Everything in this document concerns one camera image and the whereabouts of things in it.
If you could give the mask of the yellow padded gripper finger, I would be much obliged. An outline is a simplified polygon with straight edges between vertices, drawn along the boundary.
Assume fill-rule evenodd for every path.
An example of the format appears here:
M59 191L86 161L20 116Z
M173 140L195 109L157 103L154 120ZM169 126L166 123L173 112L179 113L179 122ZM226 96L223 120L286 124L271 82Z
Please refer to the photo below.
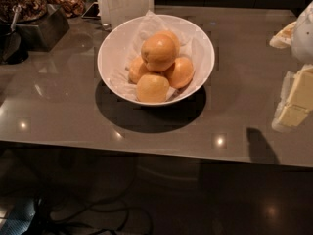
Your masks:
M291 47L291 40L295 25L296 22L292 22L285 26L283 29L281 29L276 35L271 38L269 45L278 49Z
M289 132L300 126L313 111L313 65L306 64L297 73L288 71L280 98L272 128Z

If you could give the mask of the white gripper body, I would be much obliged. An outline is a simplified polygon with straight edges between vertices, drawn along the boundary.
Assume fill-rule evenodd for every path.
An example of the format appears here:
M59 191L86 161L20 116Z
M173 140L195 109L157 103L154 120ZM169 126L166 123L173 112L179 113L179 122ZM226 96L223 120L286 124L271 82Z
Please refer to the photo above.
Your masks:
M297 18L291 38L291 52L304 64L313 64L313 1Z

